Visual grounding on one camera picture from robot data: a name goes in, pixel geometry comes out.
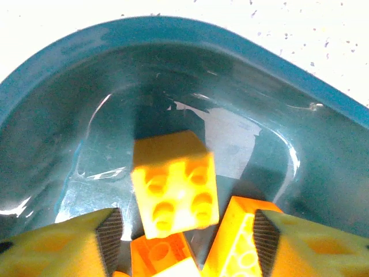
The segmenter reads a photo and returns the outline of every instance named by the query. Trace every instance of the lego brick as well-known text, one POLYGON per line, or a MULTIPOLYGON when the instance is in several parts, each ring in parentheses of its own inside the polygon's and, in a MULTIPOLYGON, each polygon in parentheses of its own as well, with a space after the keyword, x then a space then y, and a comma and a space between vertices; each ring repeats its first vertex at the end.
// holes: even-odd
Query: lego brick
POLYGON ((187 276, 199 275, 183 233, 154 239, 143 235, 135 239, 131 242, 131 260, 133 277, 178 276, 183 270, 194 273, 187 276))
POLYGON ((261 276, 253 241, 259 208, 281 210, 273 203, 232 196, 202 270, 203 276, 261 276))
POLYGON ((119 272, 119 271, 115 271, 113 273, 113 277, 129 277, 129 275, 123 273, 123 272, 119 272))
POLYGON ((110 208, 8 238, 0 242, 0 277, 110 276, 122 227, 120 210, 110 208))
POLYGON ((213 154, 193 132, 135 141, 133 167, 147 239, 218 223, 213 154))
POLYGON ((369 276, 369 238, 261 210, 253 236, 265 277, 369 276))

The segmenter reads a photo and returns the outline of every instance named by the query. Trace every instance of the teal plastic bowl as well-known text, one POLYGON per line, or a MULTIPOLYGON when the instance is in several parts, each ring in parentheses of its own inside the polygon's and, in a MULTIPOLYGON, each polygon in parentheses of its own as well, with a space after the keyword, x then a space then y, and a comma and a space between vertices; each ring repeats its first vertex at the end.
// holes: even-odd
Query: teal plastic bowl
MULTIPOLYGON (((138 237, 133 141, 185 129, 215 154, 221 214, 247 196, 369 237, 369 111, 213 25, 141 17, 71 34, 0 84, 0 128, 1 238, 105 207, 121 207, 123 241, 138 237)), ((186 233, 200 263, 215 232, 186 233)))

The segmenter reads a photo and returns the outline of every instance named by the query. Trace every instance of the speckled surface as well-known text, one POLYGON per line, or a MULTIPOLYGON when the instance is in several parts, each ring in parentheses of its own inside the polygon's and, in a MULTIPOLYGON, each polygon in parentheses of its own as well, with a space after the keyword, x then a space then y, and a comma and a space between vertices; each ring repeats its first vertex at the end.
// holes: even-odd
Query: speckled surface
POLYGON ((35 52, 79 29, 122 17, 182 16, 236 32, 369 107, 369 17, 359 0, 50 2, 0 1, 0 81, 35 52))

